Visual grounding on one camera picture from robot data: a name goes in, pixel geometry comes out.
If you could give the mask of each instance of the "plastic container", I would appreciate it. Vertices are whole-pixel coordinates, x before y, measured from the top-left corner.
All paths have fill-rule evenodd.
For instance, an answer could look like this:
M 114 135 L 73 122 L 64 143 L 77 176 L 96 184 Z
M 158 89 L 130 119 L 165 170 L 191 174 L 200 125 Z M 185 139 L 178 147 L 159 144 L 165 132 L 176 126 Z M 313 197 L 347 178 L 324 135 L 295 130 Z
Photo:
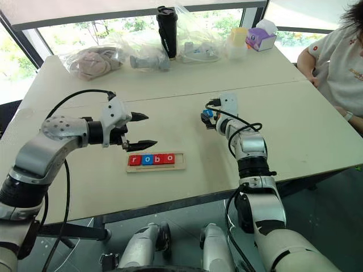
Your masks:
M 226 40 L 226 54 L 228 59 L 243 60 L 247 54 L 247 28 L 232 28 L 230 36 Z

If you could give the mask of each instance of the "white t-shirt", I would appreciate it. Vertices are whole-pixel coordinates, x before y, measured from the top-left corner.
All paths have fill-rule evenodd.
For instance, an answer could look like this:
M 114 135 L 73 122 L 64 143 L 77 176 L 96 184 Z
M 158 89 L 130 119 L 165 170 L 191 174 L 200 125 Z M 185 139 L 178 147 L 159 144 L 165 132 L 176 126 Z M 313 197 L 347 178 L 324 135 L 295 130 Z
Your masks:
M 334 106 L 363 117 L 363 47 L 353 28 L 340 28 L 309 46 L 318 90 Z

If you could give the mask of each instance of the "silver robot arm segment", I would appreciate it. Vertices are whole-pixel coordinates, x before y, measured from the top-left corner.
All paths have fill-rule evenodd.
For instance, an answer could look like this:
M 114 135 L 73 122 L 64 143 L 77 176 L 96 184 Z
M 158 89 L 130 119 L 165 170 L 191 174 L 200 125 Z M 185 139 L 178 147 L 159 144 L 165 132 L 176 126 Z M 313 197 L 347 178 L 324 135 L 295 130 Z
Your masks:
M 238 116 L 235 94 L 222 94 L 211 105 Z M 302 235 L 286 228 L 285 209 L 274 176 L 267 164 L 267 146 L 262 135 L 240 120 L 220 113 L 215 125 L 206 116 L 202 121 L 212 126 L 228 140 L 235 152 L 239 171 L 239 191 L 234 200 L 239 226 L 254 233 L 256 245 L 266 271 L 339 271 Z
M 126 123 L 148 117 L 129 112 L 112 98 L 100 121 L 90 117 L 53 116 L 19 151 L 0 190 L 0 270 L 16 271 L 17 260 L 29 255 L 39 229 L 35 220 L 43 198 L 67 155 L 88 144 L 121 145 L 126 151 L 146 149 L 156 141 L 129 143 Z

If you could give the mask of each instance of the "blue letter block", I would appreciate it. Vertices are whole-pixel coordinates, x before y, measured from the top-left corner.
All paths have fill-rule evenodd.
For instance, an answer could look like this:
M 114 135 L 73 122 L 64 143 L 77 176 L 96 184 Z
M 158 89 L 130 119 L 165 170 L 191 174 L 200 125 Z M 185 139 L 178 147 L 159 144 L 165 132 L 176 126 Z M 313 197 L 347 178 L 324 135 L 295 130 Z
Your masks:
M 153 165 L 154 155 L 143 155 L 142 156 L 142 165 Z

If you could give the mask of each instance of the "clear plastic bag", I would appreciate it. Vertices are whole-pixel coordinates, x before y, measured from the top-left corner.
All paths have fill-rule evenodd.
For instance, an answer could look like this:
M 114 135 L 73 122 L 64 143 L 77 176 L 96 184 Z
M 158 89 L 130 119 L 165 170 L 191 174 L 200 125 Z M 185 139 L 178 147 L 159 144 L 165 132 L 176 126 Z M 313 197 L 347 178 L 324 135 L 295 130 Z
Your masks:
M 134 69 L 167 71 L 170 68 L 169 57 L 156 31 L 136 31 L 124 36 L 115 33 L 111 35 L 109 40 L 124 46 L 129 64 Z
M 197 18 L 185 7 L 175 6 L 178 15 L 177 60 L 187 62 L 214 62 L 221 58 L 222 38 L 213 31 L 202 27 Z
M 59 59 L 71 75 L 88 81 L 119 69 L 126 56 L 121 47 L 102 45 L 62 54 Z

